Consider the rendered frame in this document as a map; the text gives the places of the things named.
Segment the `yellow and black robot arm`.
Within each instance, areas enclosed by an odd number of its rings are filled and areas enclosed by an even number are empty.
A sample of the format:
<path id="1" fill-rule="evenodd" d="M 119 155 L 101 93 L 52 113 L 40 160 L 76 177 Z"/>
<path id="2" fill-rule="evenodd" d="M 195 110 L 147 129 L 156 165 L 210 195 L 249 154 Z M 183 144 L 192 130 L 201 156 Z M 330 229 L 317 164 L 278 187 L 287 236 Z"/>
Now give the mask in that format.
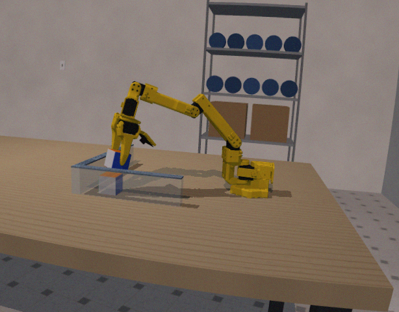
<path id="1" fill-rule="evenodd" d="M 156 86 L 133 81 L 127 97 L 121 104 L 122 111 L 120 116 L 135 118 L 139 96 L 141 96 L 140 100 L 142 101 L 158 104 L 192 118 L 196 118 L 203 113 L 226 141 L 226 146 L 222 146 L 222 177 L 231 185 L 230 193 L 247 198 L 268 198 L 269 180 L 272 180 L 272 177 L 270 177 L 270 172 L 273 168 L 272 163 L 261 161 L 251 161 L 250 163 L 247 159 L 241 159 L 241 139 L 204 94 L 198 94 L 192 100 L 193 104 L 190 105 L 160 94 L 157 90 Z M 235 166 L 238 166 L 238 178 L 234 177 Z M 234 184 L 238 186 L 232 186 Z"/>

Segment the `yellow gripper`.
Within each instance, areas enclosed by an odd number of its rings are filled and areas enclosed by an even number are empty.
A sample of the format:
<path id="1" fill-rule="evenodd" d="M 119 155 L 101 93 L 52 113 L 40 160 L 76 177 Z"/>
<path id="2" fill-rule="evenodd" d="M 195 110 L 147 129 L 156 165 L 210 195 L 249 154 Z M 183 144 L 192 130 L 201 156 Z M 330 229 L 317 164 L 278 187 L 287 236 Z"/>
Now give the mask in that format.
<path id="1" fill-rule="evenodd" d="M 154 141 L 149 137 L 149 135 L 143 131 L 138 124 L 141 124 L 140 121 L 132 118 L 128 118 L 125 116 L 120 116 L 120 114 L 114 113 L 114 117 L 112 120 L 112 148 L 114 150 L 118 150 L 121 144 L 121 156 L 120 156 L 120 165 L 123 166 L 129 156 L 129 152 L 131 149 L 131 144 L 133 139 L 137 139 L 140 135 L 141 143 L 149 144 L 150 146 L 156 146 Z M 127 134 L 126 134 L 127 133 Z M 144 135 L 143 135 L 144 134 Z M 122 143 L 121 143 L 122 140 Z M 153 147 L 152 146 L 152 147 Z"/>

